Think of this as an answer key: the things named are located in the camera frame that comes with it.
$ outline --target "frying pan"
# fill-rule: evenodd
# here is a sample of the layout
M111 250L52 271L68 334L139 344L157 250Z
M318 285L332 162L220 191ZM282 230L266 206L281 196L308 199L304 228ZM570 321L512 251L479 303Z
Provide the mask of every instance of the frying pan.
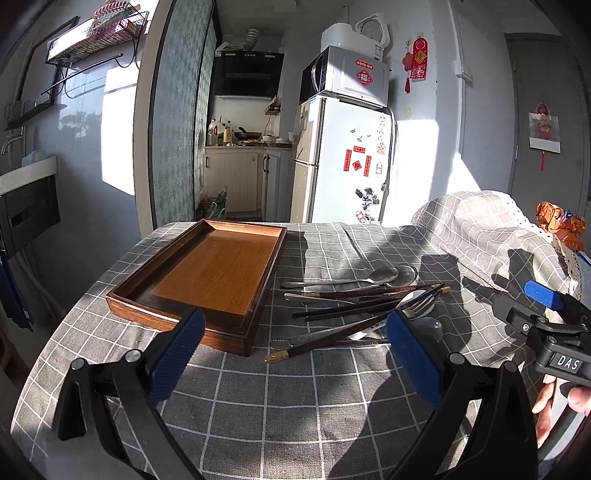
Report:
M234 132L237 140L257 140L261 137L261 132L247 132L242 127L238 127L239 132Z

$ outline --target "black range hood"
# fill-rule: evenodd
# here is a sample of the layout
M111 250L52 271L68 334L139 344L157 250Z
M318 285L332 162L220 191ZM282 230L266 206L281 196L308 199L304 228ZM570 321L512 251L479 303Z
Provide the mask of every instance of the black range hood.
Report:
M273 98L282 67L283 53L217 51L213 61L215 95Z

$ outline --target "white refrigerator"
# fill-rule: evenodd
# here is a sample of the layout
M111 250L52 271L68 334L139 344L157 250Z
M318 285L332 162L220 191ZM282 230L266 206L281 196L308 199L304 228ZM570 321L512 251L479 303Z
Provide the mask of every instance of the white refrigerator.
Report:
M317 95L295 116L291 221L377 223L390 164L387 113Z

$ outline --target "tray rim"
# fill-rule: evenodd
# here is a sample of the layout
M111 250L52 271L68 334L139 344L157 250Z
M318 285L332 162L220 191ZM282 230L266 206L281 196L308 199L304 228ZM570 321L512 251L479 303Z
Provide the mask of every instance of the tray rim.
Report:
M190 239L192 239L195 236L195 230L203 229L203 228L206 228L206 226L209 226L210 228L212 228L214 230L224 230L224 231L234 231L234 232L237 231L235 229L216 228L215 227L216 225L219 225L219 226L236 225L239 227L252 226L252 227L255 227L256 229L272 229L275 232L278 232L277 235L268 235L268 236L275 236L277 239L276 239L275 244L273 246L273 250L271 251L271 254L269 255L267 264L265 266L265 270L262 275L262 280L258 285L258 288L255 293L255 297L254 297L253 301L250 303L250 305L246 311L246 314L243 315L242 333L224 332L222 330L208 328L207 324L206 324L206 334L203 338L203 340L205 340L205 341L202 341L202 343L205 343L206 345L208 344L206 337L207 337L207 333L209 332L210 336L211 335L220 336L222 338L227 338L228 340L242 339L246 342L245 351L249 352L250 348L252 346L252 340L254 339L254 334L250 335L252 333L251 330L254 325L254 322L256 322L255 326L256 326L256 328L258 328L258 320L255 319L254 317L260 307L263 293L267 288L267 284L269 282L269 279L271 278L272 270L275 266L275 262L277 261L279 251L283 245L283 241L284 241L285 235L287 233L287 228L284 226L261 225L261 224L249 223L249 222L232 222L232 221L228 221L228 220L212 220L212 219L199 220L194 225L187 228L187 230L185 230L179 236L174 238L168 245L159 249L153 256L151 256L149 259L147 259L146 262L144 262L137 270L130 273L129 276L127 276L120 283L118 283L116 286L114 286L113 289L111 289L111 291L106 294L105 298L106 298L106 301L107 301L107 304L109 306L109 310L111 311L111 313L113 313L114 315L116 315L120 318L123 318L125 320L136 322L141 325L146 325L151 328L156 328L159 330L162 330L162 328L172 329L174 327L174 325L180 320L180 318L177 315L167 313L167 312L159 310L155 307L150 307L150 306L141 304L139 302L136 302L134 300L131 300L131 299L125 297L124 295L122 295L120 292L121 292L121 290L124 290L126 287L129 288L129 284L137 281L137 278L142 276L142 273L145 270L153 268L152 264L157 262L163 255L168 254L170 249L182 248L183 240L189 241ZM243 232L243 233L250 233L253 235L257 235L257 234L264 235L264 233L255 233L255 232Z

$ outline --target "gold chopstick tip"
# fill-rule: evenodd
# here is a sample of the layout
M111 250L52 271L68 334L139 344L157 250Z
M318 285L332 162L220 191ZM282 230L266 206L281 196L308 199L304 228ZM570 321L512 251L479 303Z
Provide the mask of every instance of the gold chopstick tip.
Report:
M276 364L277 362L287 360L289 357L290 354L287 353L287 350L282 350L281 352L270 353L269 355L265 355L262 359L266 364Z

